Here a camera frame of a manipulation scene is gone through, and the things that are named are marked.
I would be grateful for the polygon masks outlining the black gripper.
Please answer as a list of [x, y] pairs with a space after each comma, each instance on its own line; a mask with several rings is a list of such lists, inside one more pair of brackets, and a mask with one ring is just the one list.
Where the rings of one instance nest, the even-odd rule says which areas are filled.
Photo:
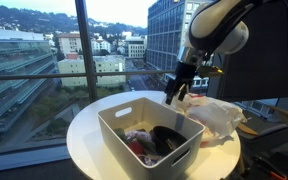
[[178, 99], [182, 101], [185, 95], [190, 91], [190, 86], [192, 85], [195, 75], [196, 75], [195, 65], [178, 62], [175, 69], [175, 80], [170, 79], [164, 90], [166, 94], [165, 103], [170, 105], [173, 97], [176, 95], [178, 90], [179, 90]]

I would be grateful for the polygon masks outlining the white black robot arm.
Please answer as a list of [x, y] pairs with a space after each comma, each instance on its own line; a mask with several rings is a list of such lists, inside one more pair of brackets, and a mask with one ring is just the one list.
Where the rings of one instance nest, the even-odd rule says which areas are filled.
[[215, 0], [199, 7], [166, 102], [182, 100], [196, 76], [218, 76], [213, 96], [224, 101], [288, 97], [288, 0]]

